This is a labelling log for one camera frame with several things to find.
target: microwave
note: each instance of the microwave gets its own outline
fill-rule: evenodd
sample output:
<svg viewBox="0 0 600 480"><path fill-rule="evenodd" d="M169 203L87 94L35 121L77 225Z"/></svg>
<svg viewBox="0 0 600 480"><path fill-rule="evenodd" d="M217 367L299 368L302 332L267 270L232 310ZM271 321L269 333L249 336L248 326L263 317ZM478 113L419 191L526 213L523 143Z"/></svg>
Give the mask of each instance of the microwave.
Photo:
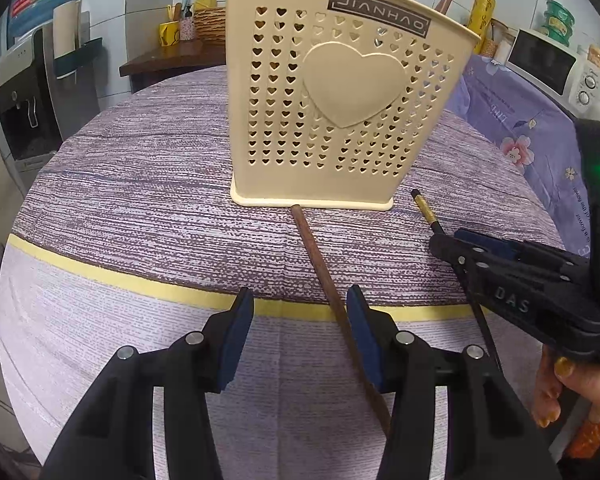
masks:
<svg viewBox="0 0 600 480"><path fill-rule="evenodd" d="M520 30L505 66L577 118L600 100L600 68L540 32Z"/></svg>

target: pink flower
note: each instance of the pink flower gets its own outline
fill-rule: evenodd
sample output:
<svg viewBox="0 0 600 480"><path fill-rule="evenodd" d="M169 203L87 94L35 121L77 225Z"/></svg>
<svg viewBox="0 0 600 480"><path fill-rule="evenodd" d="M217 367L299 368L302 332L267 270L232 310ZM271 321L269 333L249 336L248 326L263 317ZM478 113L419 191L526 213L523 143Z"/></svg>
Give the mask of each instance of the pink flower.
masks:
<svg viewBox="0 0 600 480"><path fill-rule="evenodd" d="M520 174L525 174L525 166L531 164L536 158L534 152L529 149L530 145L531 139L524 135L519 136L517 140L511 137L502 139L500 145L502 153L515 164Z"/></svg>

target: jianhao label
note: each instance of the jianhao label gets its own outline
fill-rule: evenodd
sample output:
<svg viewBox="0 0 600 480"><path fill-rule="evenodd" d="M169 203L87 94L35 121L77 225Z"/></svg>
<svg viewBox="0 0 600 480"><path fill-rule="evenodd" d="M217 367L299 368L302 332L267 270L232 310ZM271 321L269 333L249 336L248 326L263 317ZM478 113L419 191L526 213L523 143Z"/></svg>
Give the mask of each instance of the jianhao label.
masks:
<svg viewBox="0 0 600 480"><path fill-rule="evenodd" d="M382 0L329 0L329 10L371 18L426 38L431 19L412 10L396 7Z"/></svg>

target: round table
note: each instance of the round table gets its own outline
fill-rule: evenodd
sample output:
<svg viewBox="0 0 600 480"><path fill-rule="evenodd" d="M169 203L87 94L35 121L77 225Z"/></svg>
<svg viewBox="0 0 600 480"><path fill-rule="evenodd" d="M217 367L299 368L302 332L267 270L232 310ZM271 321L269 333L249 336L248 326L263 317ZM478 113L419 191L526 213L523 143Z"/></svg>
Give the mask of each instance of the round table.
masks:
<svg viewBox="0 0 600 480"><path fill-rule="evenodd" d="M154 85L101 113L41 170L0 274L0 357L18 421L43 461L119 346L164 348L249 286L256 316L235 380L207 396L224 477L375 478L384 435L290 211L230 199L226 95L224 67ZM447 112L391 210L305 210L343 296L359 284L432 346L483 344L450 267L429 254L413 187L448 232L560 238L516 168ZM528 402L538 343L488 321ZM162 479L159 390L154 399ZM445 399L438 392L432 478L444 475Z"/></svg>

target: fingernail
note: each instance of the fingernail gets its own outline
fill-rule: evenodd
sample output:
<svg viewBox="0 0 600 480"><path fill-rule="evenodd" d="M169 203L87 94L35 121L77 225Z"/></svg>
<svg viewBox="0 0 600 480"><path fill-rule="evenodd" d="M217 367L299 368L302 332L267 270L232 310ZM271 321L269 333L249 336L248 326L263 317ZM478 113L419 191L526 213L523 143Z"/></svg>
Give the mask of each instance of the fingernail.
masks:
<svg viewBox="0 0 600 480"><path fill-rule="evenodd" d="M554 364L554 372L557 376L565 378L573 374L575 363L569 361L566 357L560 357Z"/></svg>

